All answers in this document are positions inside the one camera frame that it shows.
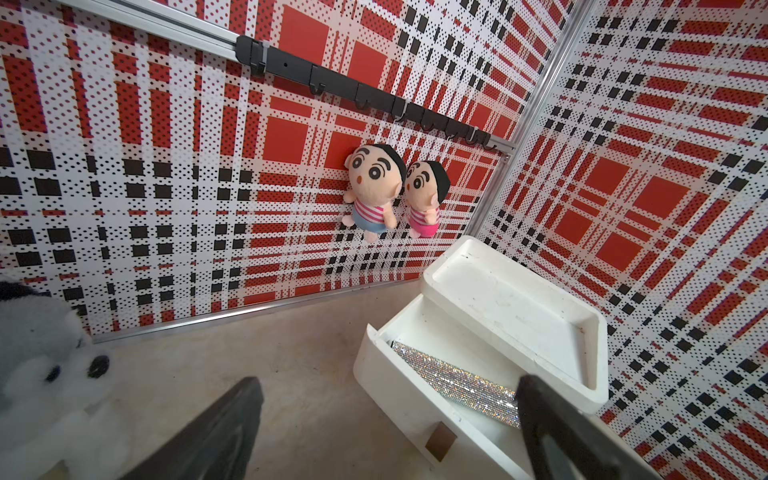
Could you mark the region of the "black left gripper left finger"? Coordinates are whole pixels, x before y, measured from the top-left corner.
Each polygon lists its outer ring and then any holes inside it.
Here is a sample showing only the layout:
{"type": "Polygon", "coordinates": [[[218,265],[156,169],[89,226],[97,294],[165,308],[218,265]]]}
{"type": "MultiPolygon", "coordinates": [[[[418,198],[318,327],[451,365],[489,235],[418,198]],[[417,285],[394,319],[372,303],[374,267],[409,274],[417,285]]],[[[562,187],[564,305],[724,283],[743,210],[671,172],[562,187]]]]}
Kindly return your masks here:
{"type": "Polygon", "coordinates": [[[242,378],[125,479],[242,479],[260,426],[259,379],[242,378]]]}

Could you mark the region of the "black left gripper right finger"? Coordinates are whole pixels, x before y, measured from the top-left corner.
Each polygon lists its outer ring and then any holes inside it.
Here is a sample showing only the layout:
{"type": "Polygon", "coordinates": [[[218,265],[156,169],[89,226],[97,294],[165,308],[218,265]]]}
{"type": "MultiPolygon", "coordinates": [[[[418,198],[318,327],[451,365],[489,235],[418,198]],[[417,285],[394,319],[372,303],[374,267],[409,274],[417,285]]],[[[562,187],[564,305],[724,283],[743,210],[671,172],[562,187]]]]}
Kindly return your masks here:
{"type": "Polygon", "coordinates": [[[520,379],[515,400],[536,479],[656,479],[546,382],[520,379]]]}

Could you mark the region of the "silver rhinestone microphone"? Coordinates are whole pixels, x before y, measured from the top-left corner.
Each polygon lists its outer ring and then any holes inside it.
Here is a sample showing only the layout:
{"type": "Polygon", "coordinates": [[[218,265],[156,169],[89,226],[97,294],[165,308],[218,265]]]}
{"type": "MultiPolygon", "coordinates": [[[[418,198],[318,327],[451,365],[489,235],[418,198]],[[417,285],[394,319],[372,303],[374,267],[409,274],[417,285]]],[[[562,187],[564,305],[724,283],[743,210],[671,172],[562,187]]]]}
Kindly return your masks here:
{"type": "Polygon", "coordinates": [[[519,429],[516,392],[398,341],[391,349],[437,393],[499,423],[519,429]]]}

